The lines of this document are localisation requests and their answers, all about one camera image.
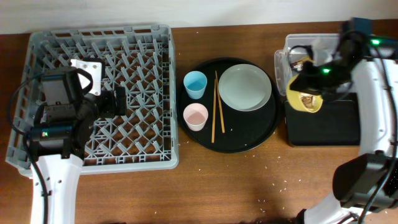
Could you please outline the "yellow bowl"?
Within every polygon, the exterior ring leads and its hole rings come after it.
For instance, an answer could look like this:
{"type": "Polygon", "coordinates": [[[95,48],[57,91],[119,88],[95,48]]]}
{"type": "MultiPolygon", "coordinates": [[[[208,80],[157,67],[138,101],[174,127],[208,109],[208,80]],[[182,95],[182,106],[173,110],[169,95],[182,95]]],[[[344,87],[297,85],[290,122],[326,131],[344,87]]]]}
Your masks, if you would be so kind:
{"type": "Polygon", "coordinates": [[[293,76],[287,85],[286,96],[290,106],[296,110],[306,113],[316,113],[323,105],[323,98],[320,95],[311,95],[293,90],[290,85],[298,78],[293,76]]]}

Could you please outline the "pink cup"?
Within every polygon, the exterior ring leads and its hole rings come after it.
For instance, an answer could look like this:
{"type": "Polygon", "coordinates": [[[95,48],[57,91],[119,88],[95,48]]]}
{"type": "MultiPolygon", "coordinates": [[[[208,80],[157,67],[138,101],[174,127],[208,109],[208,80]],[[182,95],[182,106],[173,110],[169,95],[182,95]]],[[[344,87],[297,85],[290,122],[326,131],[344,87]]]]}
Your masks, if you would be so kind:
{"type": "Polygon", "coordinates": [[[208,110],[199,103],[189,104],[183,111],[183,119],[190,130],[200,131],[208,119],[208,110]]]}

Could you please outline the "light blue cup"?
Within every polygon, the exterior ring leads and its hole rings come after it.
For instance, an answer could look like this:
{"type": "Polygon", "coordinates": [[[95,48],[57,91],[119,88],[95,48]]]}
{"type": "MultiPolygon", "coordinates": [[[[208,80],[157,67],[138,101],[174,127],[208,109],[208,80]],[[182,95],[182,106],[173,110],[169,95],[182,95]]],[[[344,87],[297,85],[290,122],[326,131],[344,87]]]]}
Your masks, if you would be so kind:
{"type": "Polygon", "coordinates": [[[183,85],[189,97],[198,100],[204,95],[207,86],[207,77],[202,72],[191,71],[185,75],[183,85]]]}

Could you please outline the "gold snack wrapper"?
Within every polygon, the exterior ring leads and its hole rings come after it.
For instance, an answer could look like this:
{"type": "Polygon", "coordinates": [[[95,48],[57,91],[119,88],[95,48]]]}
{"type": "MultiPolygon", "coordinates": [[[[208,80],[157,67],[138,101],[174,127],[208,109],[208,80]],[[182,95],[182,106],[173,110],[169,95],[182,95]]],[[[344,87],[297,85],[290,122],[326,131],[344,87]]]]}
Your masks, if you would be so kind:
{"type": "Polygon", "coordinates": [[[292,69],[292,71],[299,73],[303,70],[303,65],[304,65],[303,61],[297,61],[297,62],[291,63],[290,68],[292,69]]]}

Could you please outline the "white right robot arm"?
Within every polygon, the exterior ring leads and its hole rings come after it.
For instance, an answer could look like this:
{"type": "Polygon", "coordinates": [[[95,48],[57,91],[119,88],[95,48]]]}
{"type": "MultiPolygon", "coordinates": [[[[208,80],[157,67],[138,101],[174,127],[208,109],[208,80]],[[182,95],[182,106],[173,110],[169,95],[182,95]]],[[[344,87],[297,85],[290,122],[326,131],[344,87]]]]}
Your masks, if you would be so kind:
{"type": "Polygon", "coordinates": [[[306,55],[289,62],[290,106],[306,111],[300,94],[313,97],[312,113],[339,100],[347,84],[357,96],[361,137],[357,158],[339,166],[333,190],[302,210],[298,223],[363,223],[366,215],[397,208],[397,40],[378,36],[369,19],[342,24],[333,42],[311,35],[299,43],[306,55]]]}

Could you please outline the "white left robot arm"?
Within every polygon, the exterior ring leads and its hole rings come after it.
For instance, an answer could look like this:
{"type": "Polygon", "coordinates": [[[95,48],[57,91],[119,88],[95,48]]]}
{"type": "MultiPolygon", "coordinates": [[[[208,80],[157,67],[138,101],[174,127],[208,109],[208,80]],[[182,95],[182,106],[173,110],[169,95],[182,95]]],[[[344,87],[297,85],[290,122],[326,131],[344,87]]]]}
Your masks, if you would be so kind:
{"type": "Polygon", "coordinates": [[[74,223],[78,181],[85,145],[94,122],[126,114],[122,87],[102,90],[104,70],[99,62],[47,70],[27,79],[38,80],[45,101],[37,108],[29,128],[11,127],[22,145],[33,174],[31,223],[74,223]]]}

